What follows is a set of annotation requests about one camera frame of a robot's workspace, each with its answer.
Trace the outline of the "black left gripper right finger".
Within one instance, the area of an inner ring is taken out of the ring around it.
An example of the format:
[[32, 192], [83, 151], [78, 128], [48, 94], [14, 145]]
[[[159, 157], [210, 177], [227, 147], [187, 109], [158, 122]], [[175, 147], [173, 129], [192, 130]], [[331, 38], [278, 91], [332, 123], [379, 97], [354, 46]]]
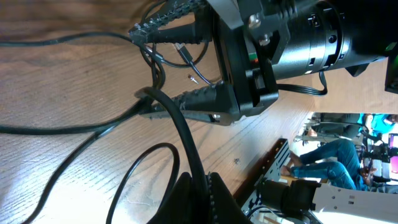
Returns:
[[208, 174], [209, 217], [211, 224], [251, 224], [216, 172]]

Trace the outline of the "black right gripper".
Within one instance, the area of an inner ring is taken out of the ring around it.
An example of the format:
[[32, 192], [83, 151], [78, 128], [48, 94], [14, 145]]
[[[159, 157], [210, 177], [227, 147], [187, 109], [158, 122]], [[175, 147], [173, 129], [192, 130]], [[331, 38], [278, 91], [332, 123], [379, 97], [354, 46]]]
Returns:
[[211, 115], [253, 116], [281, 90], [309, 92], [281, 80], [358, 63], [353, 10], [339, 1], [210, 1], [223, 76]]

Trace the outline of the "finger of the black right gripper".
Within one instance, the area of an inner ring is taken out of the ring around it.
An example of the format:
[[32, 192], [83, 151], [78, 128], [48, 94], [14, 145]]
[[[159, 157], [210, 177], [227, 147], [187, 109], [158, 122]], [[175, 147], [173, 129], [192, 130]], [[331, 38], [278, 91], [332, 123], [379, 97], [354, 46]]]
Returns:
[[[168, 29], [163, 27], [184, 16], [194, 14], [190, 24]], [[213, 12], [206, 0], [166, 1], [161, 8], [129, 30], [137, 43], [200, 44], [212, 41]]]
[[229, 126], [241, 118], [233, 86], [223, 82], [172, 98], [185, 119]]

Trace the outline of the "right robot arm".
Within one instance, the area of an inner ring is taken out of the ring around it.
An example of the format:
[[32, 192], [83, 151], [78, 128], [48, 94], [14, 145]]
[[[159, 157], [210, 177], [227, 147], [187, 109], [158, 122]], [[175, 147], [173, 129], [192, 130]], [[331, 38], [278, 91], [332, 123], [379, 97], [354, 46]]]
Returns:
[[396, 92], [396, 1], [167, 1], [129, 32], [136, 44], [213, 42], [221, 81], [182, 93], [174, 103], [187, 119], [227, 126], [255, 116], [286, 78], [346, 69], [356, 77], [388, 58], [386, 90]]

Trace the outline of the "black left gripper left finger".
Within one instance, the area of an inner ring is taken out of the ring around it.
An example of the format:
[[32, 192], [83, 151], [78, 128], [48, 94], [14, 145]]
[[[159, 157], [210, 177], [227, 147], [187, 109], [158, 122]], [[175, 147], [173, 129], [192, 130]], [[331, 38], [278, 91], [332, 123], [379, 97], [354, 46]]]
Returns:
[[184, 224], [191, 216], [191, 176], [184, 172], [178, 178], [169, 198], [147, 224]]

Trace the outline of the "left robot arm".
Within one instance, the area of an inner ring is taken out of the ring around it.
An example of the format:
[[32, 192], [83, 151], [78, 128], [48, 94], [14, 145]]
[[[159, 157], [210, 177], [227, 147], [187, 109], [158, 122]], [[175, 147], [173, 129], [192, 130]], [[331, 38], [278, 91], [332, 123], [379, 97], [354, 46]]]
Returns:
[[[198, 203], [193, 179], [184, 172], [150, 223], [250, 222], [253, 212], [244, 214], [217, 173], [205, 177], [205, 184], [205, 202]], [[266, 180], [257, 185], [257, 191], [263, 207], [274, 208], [289, 218], [330, 212], [397, 222], [396, 194], [348, 190], [308, 180], [295, 180], [290, 185]]]

